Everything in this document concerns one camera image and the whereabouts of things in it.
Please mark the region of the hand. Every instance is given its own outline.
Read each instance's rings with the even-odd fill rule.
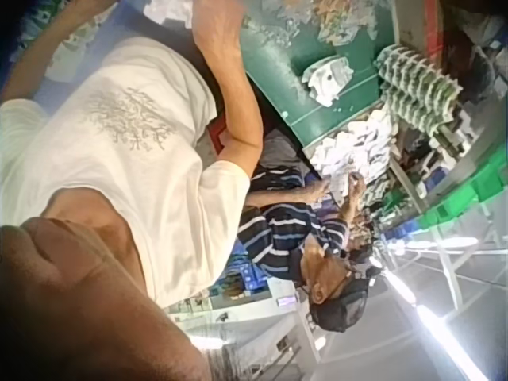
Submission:
[[[364,177],[358,172],[351,172],[348,177],[349,180],[349,188],[348,188],[348,196],[349,201],[352,205],[357,206],[360,202],[362,196],[364,195],[367,187],[365,186]]]
[[[314,204],[316,201],[324,198],[330,188],[329,181],[317,181],[311,183],[305,188],[301,189],[302,201],[306,204]]]
[[[76,21],[81,24],[105,12],[118,0],[72,0],[65,8],[66,13],[72,13]]]
[[[245,8],[239,0],[194,0],[193,12],[194,41],[212,70],[241,59]]]

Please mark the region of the blue striped shirt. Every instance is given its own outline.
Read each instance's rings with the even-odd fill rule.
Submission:
[[[251,191],[299,187],[303,187],[302,176],[289,167],[259,167],[251,183]],[[311,233],[327,256],[340,256],[349,231],[341,219],[321,221],[307,204],[283,203],[243,212],[238,238],[250,260],[265,272],[280,279],[303,282],[300,270],[303,242]]]

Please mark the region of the green table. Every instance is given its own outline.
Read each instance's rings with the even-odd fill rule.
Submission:
[[[248,0],[247,5],[248,15],[254,22],[284,26],[284,20],[262,12],[260,0]],[[288,48],[267,42],[264,35],[251,29],[243,31],[242,49],[247,73],[303,147],[340,128],[379,100],[374,59],[383,48],[394,43],[394,25],[391,11],[386,8],[376,7],[376,17],[376,40],[371,40],[367,30],[362,28],[351,44],[341,47],[320,42],[319,25],[312,22],[300,26],[300,33]],[[355,73],[341,98],[327,108],[309,96],[301,77],[311,64],[336,54],[348,57],[349,66]]]

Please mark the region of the skin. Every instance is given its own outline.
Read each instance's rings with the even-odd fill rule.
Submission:
[[[348,200],[342,205],[339,214],[331,214],[326,220],[340,218],[351,225],[358,203],[365,192],[365,182],[363,177],[356,173],[349,174],[348,181]],[[326,181],[289,191],[262,190],[248,194],[245,206],[262,208],[283,202],[311,204],[323,198],[328,192],[329,183]],[[310,301],[316,304],[322,304],[329,298],[337,298],[351,276],[342,260],[325,257],[325,251],[313,236],[306,238],[300,267],[305,283],[310,288]]]
[[[73,0],[13,69],[2,102],[31,98],[59,44],[114,2]],[[232,137],[219,159],[250,176],[263,128],[241,59],[243,15],[236,0],[194,2],[194,38]],[[101,193],[60,190],[42,216],[1,227],[0,237],[1,348],[31,379],[210,379],[202,354],[145,295],[130,228]]]
[[[41,379],[41,369],[51,379],[210,379],[201,353],[93,229],[34,218],[0,237],[0,334],[12,340],[2,344],[37,358],[24,364]]]
[[[351,276],[343,261],[325,257],[325,251],[313,236],[306,239],[300,266],[310,289],[310,301],[315,304],[338,298]]]

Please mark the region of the print on shirt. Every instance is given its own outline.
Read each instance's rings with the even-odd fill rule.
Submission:
[[[157,105],[142,91],[127,88],[119,91],[95,91],[85,102],[87,120],[99,125],[115,143],[131,151],[164,150],[165,140],[175,129],[156,113]]]

